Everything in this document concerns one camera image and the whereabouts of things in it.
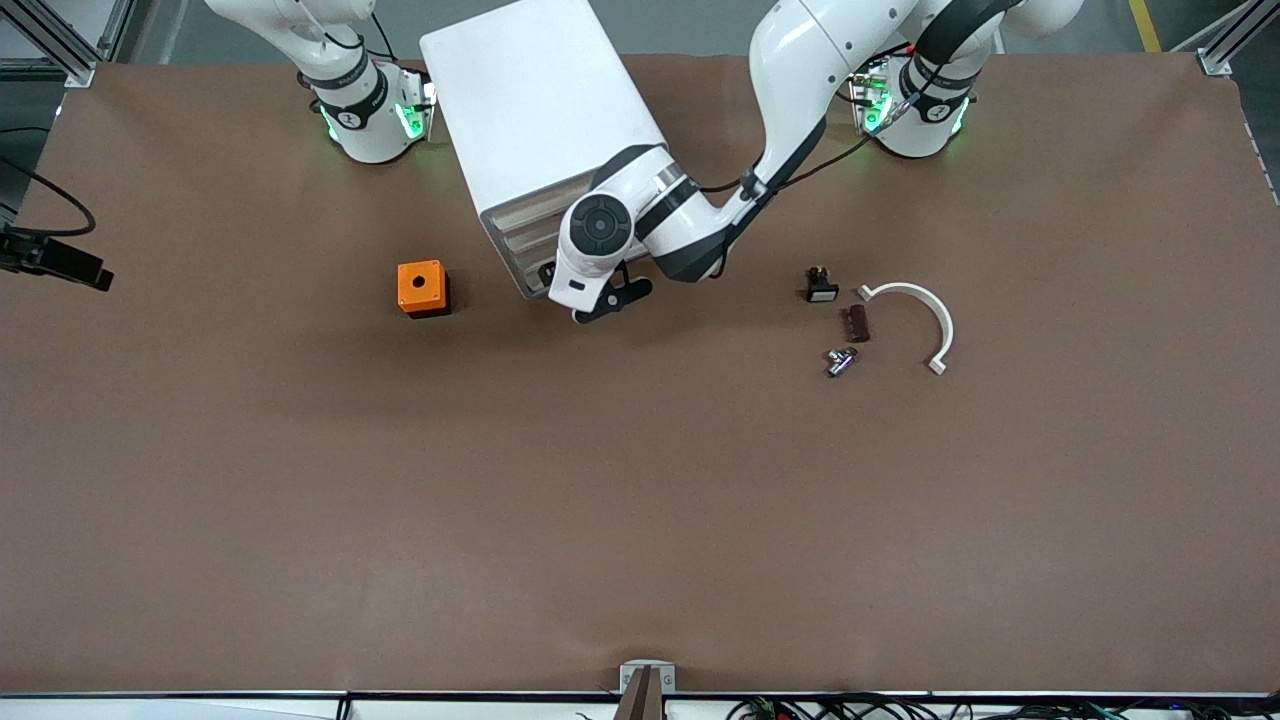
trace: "brown table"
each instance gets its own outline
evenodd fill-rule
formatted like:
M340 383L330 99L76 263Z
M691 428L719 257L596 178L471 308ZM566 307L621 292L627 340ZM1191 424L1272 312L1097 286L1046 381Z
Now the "brown table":
M628 65L695 177L755 159L742 59ZM41 169L118 278L0 278L0 688L1275 688L1280 213L1190 56L995 58L938 158L861 152L589 328L448 146L347 161L293 73L68 95ZM422 258L456 315L396 309ZM947 374L893 297L827 379L818 263L938 292Z

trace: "gray floor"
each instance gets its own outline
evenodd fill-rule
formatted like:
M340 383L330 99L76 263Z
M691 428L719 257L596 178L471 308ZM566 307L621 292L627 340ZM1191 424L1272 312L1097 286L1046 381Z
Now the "gray floor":
M419 58L421 35L509 0L380 0L378 14L401 56ZM745 54L751 32L773 0L593 0L600 20L621 53L689 55ZM1152 14L1162 45L1169 47L1199 29L1236 0L1156 0ZM371 23L357 28L370 45L380 40ZM1064 32L1043 41L1006 37L1010 53L1130 53L1142 41L1128 0L1085 0L1080 15ZM136 63L283 63L284 58L251 32L215 15L202 0L151 0L140 15ZM1280 168L1280 23L1268 28L1234 63L1244 106L1274 167ZM56 83L0 82L0 127L47 123L56 108ZM42 138L0 136L0 152L33 161ZM17 205L26 183L0 176L0 200Z

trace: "orange box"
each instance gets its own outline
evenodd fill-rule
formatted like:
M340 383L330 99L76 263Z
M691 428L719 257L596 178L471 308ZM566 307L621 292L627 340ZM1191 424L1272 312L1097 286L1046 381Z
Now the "orange box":
M453 313L449 274L439 260L401 265L396 273L396 292L401 310L415 320Z

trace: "yellow floor stripe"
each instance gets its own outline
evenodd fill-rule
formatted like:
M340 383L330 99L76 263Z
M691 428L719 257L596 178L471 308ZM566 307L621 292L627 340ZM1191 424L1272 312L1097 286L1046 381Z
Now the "yellow floor stripe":
M1133 12L1133 22L1138 24L1142 49L1147 53L1160 53L1160 37L1156 35L1156 26L1151 22L1147 0L1129 0L1129 9Z

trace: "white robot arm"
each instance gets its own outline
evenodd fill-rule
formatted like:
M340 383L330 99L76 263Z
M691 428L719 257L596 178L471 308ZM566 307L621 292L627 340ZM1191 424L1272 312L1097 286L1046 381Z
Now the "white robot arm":
M398 158L426 136L434 88L420 73L370 58L348 23L375 0L205 0L284 53L320 99L329 136L361 163Z
M900 154L923 156L940 150L954 126L940 126L936 118L942 113L931 115L931 108L941 105L950 115L968 97L1006 12L1014 8L1025 26L1051 31L1070 20L1082 3L780 0L751 38L751 83L765 147L742 176L741 190L723 206L713 206L666 147L623 150L564 215L550 299L573 309L580 323L621 310L632 297L611 278L637 242L671 279L718 277L737 237L820 140L836 90L895 32L916 42L892 117L905 122L901 128L882 123L874 136L891 150L901 147ZM909 108L916 102L919 113L913 114ZM888 135L895 129L896 143Z

